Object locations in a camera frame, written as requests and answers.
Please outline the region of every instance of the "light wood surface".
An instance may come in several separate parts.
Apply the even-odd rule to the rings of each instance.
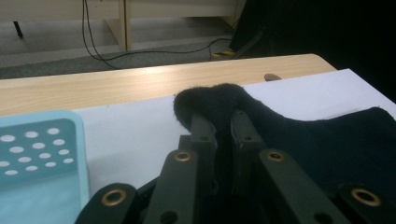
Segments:
[[[305,54],[4,79],[0,80],[0,116],[140,101],[225,82],[257,83],[268,73],[291,78],[331,71],[335,69],[319,56]]]

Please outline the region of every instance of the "electrical cable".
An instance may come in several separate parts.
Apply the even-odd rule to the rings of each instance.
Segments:
[[[108,63],[108,61],[112,61],[115,59],[118,59],[120,57],[124,57],[127,55],[135,55],[135,54],[144,54],[144,53],[168,53],[168,54],[190,54],[190,53],[195,53],[195,52],[199,52],[202,51],[204,49],[208,49],[209,51],[209,58],[208,61],[210,62],[212,59],[212,50],[211,50],[211,46],[213,44],[215,44],[218,41],[231,41],[231,39],[228,38],[218,38],[216,40],[213,40],[212,42],[210,42],[207,46],[200,48],[200,49],[194,49],[194,50],[189,50],[189,51],[166,51],[166,50],[145,50],[145,51],[135,51],[135,52],[127,52],[127,53],[123,53],[121,55],[115,56],[115,57],[111,57],[111,58],[103,58],[99,52],[96,49],[96,46],[94,45],[94,41],[93,41],[93,37],[92,37],[92,30],[91,30],[91,25],[90,25],[90,16],[89,16],[89,12],[88,12],[88,4],[87,4],[87,0],[82,0],[82,37],[83,37],[83,41],[84,41],[84,45],[85,45],[85,49],[88,51],[88,53],[91,55],[91,57],[93,57],[95,60],[104,62],[105,64],[107,64],[109,67],[114,68],[114,69],[121,69],[118,67],[115,67],[111,64]],[[97,57],[95,57],[95,55],[93,55],[90,50],[88,49],[88,45],[86,42],[86,38],[85,38],[85,14],[87,14],[87,24],[88,24],[88,30],[90,33],[90,37],[91,37],[91,42],[92,42],[92,47],[97,55]]]

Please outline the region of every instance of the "black cloth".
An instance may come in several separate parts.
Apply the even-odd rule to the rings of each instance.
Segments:
[[[177,120],[190,129],[191,114],[200,113],[216,128],[216,176],[220,191],[232,181],[231,115],[247,113],[269,148],[288,152],[329,195],[344,183],[362,183],[396,202],[396,121],[372,107],[335,119],[285,118],[234,84],[196,87],[174,101]]]

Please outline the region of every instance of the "folded fabric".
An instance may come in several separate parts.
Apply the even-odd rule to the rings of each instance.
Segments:
[[[216,128],[221,190],[228,190],[232,181],[231,115],[239,109],[247,113],[265,145],[288,152],[330,196],[341,184],[362,183],[396,202],[396,121],[379,107],[335,119],[288,119],[242,87],[221,84],[180,92],[174,109],[188,130],[194,112]]]

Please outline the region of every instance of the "crumpled black cloth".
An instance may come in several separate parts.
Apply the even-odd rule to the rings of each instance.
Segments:
[[[387,111],[372,107],[334,119],[288,119],[234,84],[191,88],[174,101],[177,120],[186,129],[193,112],[216,128],[220,190],[227,191],[232,179],[235,109],[247,113],[265,145],[288,152],[326,193],[335,195],[344,183],[362,183],[396,202],[396,121]]]

